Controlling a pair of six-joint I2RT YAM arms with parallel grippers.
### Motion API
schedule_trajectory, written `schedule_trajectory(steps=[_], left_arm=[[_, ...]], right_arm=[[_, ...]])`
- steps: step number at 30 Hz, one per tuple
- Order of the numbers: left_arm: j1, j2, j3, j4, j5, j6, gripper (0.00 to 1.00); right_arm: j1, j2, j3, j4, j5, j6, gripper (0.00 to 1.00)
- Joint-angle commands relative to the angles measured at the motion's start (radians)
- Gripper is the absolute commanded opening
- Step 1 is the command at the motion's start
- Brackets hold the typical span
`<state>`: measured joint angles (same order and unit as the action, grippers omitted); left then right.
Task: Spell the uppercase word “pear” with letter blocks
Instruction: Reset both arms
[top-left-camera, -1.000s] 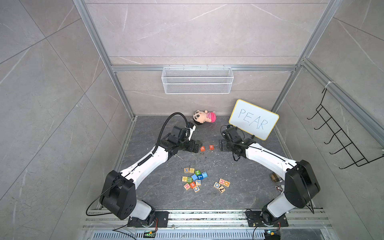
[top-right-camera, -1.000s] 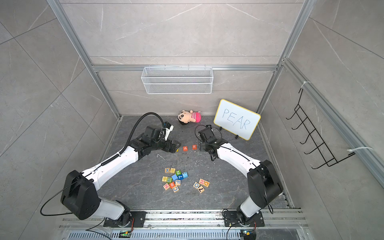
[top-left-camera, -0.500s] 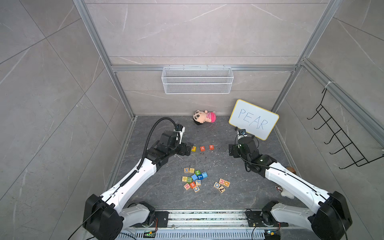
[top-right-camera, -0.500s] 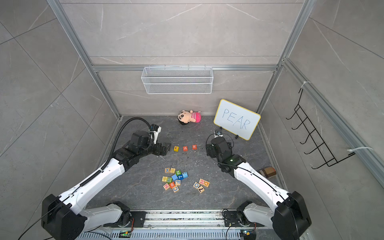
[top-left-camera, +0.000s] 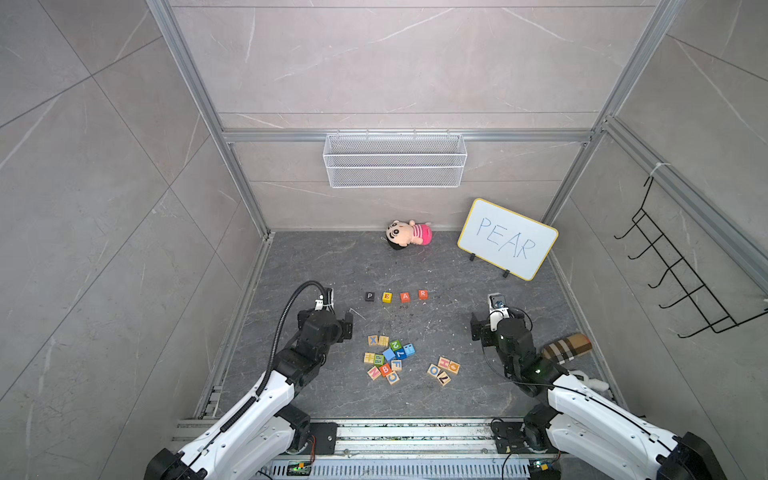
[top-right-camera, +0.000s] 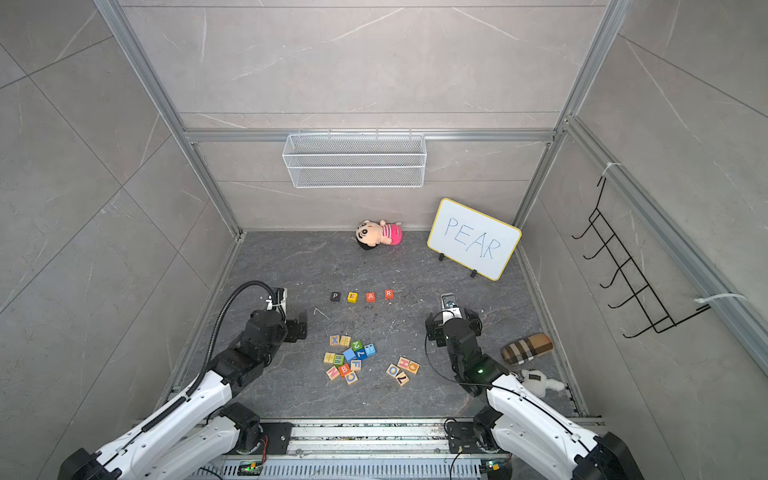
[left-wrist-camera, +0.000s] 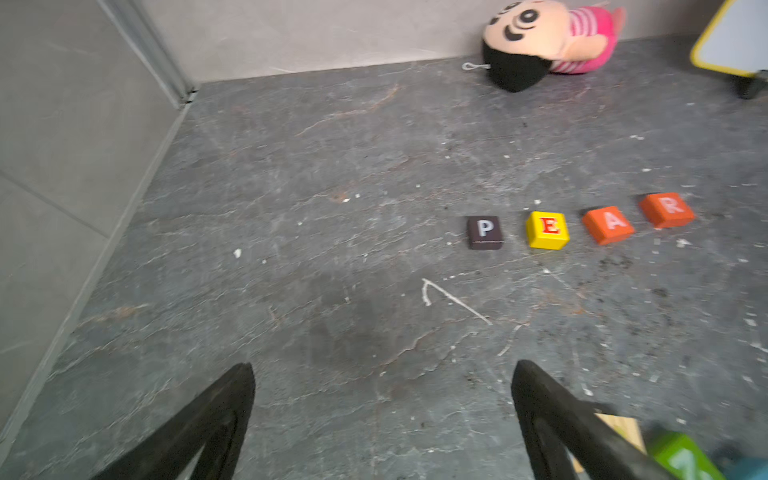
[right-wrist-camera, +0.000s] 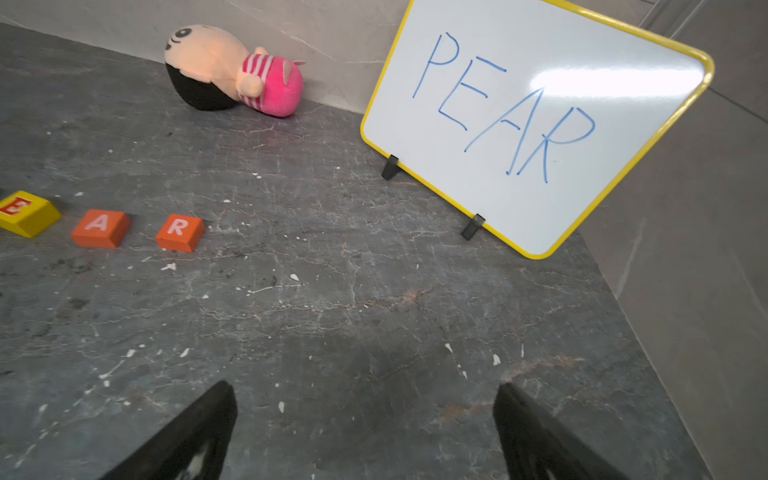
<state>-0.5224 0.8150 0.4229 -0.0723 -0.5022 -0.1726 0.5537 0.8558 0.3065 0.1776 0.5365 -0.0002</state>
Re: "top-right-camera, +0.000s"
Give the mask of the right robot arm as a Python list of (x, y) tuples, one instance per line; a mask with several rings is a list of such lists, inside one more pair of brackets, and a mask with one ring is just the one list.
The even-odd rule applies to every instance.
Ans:
[(468, 394), (485, 394), (487, 406), (473, 418), (479, 446), (501, 450), (533, 467), (547, 479), (641, 479), (629, 447), (616, 435), (602, 436), (561, 415), (530, 392), (477, 342), (479, 315), (440, 296), (441, 310), (425, 321), (427, 342), (448, 352), (451, 382)]

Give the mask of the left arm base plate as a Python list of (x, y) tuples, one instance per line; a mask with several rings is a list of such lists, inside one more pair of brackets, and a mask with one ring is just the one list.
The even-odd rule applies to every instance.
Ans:
[(249, 426), (240, 435), (235, 451), (240, 455), (285, 455), (293, 427), (290, 422), (267, 422)]

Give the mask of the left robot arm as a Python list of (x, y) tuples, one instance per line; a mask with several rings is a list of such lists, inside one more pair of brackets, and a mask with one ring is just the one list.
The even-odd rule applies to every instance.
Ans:
[[(234, 300), (250, 287), (266, 293), (244, 330), (215, 350)], [(307, 315), (288, 318), (287, 292), (260, 280), (238, 286), (221, 308), (203, 364), (193, 381), (152, 415), (94, 452), (80, 448), (61, 464), (61, 479), (184, 479), (230, 451), (253, 452), (262, 445), (261, 419), (235, 397), (257, 380), (284, 343), (307, 337)]]

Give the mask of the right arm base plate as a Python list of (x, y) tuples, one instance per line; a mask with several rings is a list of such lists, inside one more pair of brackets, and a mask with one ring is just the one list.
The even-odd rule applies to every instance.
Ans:
[(449, 451), (452, 454), (459, 452), (483, 454), (486, 452), (475, 435), (472, 422), (456, 421), (449, 418), (444, 422), (443, 429), (448, 440)]

